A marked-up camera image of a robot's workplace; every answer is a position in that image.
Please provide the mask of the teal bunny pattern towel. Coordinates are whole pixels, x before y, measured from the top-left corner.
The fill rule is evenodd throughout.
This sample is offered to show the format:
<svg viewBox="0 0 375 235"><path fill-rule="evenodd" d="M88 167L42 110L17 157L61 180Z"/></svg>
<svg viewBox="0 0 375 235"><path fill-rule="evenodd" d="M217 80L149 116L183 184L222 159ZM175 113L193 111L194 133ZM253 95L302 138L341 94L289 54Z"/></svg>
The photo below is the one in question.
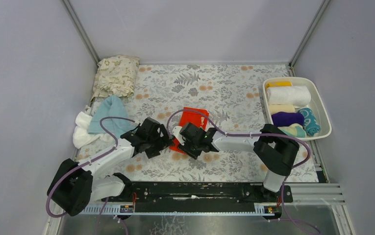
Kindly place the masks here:
<svg viewBox="0 0 375 235"><path fill-rule="evenodd" d="M301 108L298 110L298 113L302 114L304 117L303 128L307 135L312 137L321 131L321 126L310 108Z"/></svg>

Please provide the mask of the orange red towel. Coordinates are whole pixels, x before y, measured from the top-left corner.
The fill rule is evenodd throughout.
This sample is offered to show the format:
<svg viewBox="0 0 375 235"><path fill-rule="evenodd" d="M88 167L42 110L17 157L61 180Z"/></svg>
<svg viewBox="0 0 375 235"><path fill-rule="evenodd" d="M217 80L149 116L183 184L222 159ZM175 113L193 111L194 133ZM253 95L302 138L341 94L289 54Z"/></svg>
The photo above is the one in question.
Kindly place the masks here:
<svg viewBox="0 0 375 235"><path fill-rule="evenodd" d="M188 122L192 123L196 127L200 127L203 130L206 130L208 120L206 118L209 117L209 112L205 109L197 109L192 107L184 107L183 109L191 110L191 111L183 111L181 119L179 121L178 126L183 127Z"/></svg>

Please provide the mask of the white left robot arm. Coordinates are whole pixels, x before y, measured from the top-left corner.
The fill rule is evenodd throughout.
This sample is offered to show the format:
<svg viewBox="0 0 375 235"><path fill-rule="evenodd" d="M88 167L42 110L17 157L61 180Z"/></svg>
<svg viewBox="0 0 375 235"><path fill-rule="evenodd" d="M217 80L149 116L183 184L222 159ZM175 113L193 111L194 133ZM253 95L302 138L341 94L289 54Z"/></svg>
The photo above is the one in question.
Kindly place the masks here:
<svg viewBox="0 0 375 235"><path fill-rule="evenodd" d="M119 138L114 136L113 140L111 146L92 157L79 161L66 159L61 163L47 191L46 212L49 216L62 216L50 210L51 202L65 214L75 216L94 201L129 197L132 182L121 173L107 175L107 171L140 153L149 158L159 156L162 150L174 144L174 136L164 124L150 117Z"/></svg>

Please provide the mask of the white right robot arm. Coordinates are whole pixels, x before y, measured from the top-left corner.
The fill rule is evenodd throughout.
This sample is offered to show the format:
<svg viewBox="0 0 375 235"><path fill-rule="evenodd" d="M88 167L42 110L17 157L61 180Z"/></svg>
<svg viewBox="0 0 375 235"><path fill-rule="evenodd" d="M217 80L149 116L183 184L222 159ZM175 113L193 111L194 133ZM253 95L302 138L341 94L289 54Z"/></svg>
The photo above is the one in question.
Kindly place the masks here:
<svg viewBox="0 0 375 235"><path fill-rule="evenodd" d="M203 152L240 151L255 153L267 167L263 189L280 191L290 175L300 145L272 124L256 132L222 133L217 128L205 131L192 123L176 126L172 134L179 142L178 149L196 159Z"/></svg>

